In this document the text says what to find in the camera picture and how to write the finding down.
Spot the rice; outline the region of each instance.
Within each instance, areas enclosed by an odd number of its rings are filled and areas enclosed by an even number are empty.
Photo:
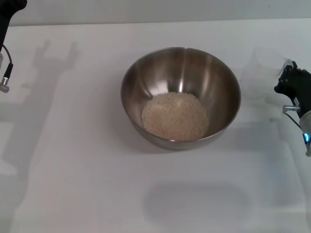
[[[148,132],[175,141],[201,139],[208,128],[205,107],[187,93],[154,96],[142,110],[141,118]]]

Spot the black cable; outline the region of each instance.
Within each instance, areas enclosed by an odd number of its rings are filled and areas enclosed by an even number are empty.
[[[284,113],[284,114],[288,116],[296,124],[296,126],[298,126],[301,129],[300,125],[290,115],[288,115],[288,113]]]
[[[11,58],[11,54],[9,53],[9,50],[6,48],[5,45],[2,45],[2,47],[5,49],[6,53],[8,54],[8,57],[9,57],[9,60],[10,60],[10,63],[12,64],[12,58]]]

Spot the metal bowl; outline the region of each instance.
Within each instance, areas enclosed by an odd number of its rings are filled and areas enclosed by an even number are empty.
[[[206,107],[209,128],[194,141],[173,141],[147,132],[141,112],[153,96],[167,92],[195,95]],[[139,58],[121,85],[121,100],[135,129],[151,143],[169,150],[186,150],[219,136],[237,115],[241,90],[233,72],[221,60],[200,50],[167,48]]]

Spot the wall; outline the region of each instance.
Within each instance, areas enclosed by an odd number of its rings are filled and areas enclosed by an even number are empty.
[[[310,0],[28,0],[11,25],[311,17]]]

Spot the white table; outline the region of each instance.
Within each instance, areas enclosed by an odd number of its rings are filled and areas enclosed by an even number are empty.
[[[243,98],[219,140],[184,152],[145,141],[120,100],[130,65],[165,47],[207,51],[238,78],[255,46],[311,70],[310,25],[9,28],[5,45],[15,66],[10,92],[0,94],[0,232],[310,232],[311,159],[300,131],[281,114],[289,99]]]

